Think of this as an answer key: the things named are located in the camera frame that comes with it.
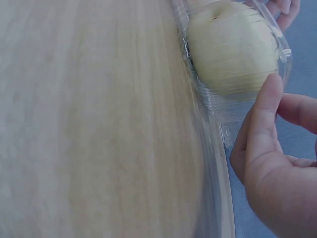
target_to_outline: hand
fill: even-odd
[[[317,167],[316,161],[283,154],[276,113],[317,134],[316,109],[316,99],[283,94],[281,78],[270,75],[230,155],[251,208],[280,237],[317,237]]]
[[[301,0],[269,0],[266,6],[273,16],[281,12],[276,21],[281,30],[286,31],[299,13]]]

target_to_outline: plastic packaging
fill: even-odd
[[[187,38],[187,27],[190,24],[191,17],[204,9],[211,7],[212,4],[217,1],[227,0],[172,0],[172,3],[177,16],[178,33],[184,59],[192,75],[193,84],[199,92],[209,115],[222,123],[222,129],[225,127],[225,130],[222,132],[225,132],[223,135],[230,137],[230,128],[232,127],[236,130],[236,125],[230,125],[229,122],[241,123],[246,113],[254,103],[257,92],[241,92],[229,96],[223,96],[219,94],[216,89],[208,87],[208,85],[199,79],[199,73],[196,72],[192,61],[189,47],[190,42],[188,42]],[[249,0],[247,3],[243,3],[258,12],[269,27],[277,45],[277,72],[282,77],[285,86],[292,67],[292,51],[289,48],[282,31],[266,8],[265,4],[259,2],[258,0]]]

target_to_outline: onion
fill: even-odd
[[[241,2],[214,2],[193,14],[187,40],[199,79],[220,95],[258,92],[267,76],[278,72],[270,27]]]

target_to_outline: blue surface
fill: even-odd
[[[302,1],[301,12],[286,33],[293,50],[294,64],[287,92],[317,98],[317,1]],[[282,148],[286,154],[315,158],[316,136],[282,119],[277,121]],[[229,158],[231,148],[226,149]],[[244,187],[229,165],[237,238],[275,238],[250,209]]]

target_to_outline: finger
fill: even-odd
[[[292,0],[277,0],[277,5],[279,9],[285,14],[288,14],[290,11]]]
[[[293,166],[300,167],[300,168],[307,168],[307,167],[315,167],[316,161],[309,160],[309,159],[299,159],[294,156],[287,156],[288,160],[291,162]]]
[[[275,149],[281,153],[283,153],[281,144],[278,141],[278,136],[277,136],[277,130],[276,130],[276,126],[273,129],[273,140],[274,140],[274,145],[275,145]]]
[[[276,0],[268,1],[266,4],[266,7],[269,10],[269,12],[272,14],[272,16],[274,17],[281,12],[280,8],[278,7],[276,3]]]
[[[241,125],[241,128],[239,130],[239,133],[237,135],[236,141],[230,154],[231,166],[242,184],[244,183],[247,135],[250,125],[251,114],[252,109],[249,110]]]
[[[281,30],[285,31],[293,23],[300,11],[300,5],[301,0],[293,0],[290,5],[289,13],[281,13],[281,15],[276,20]]]
[[[253,106],[247,137],[246,163],[251,163],[261,155],[276,151],[273,131],[275,115],[282,95],[281,77],[276,74],[269,75]]]
[[[288,122],[317,134],[317,99],[303,95],[284,94],[278,114]]]

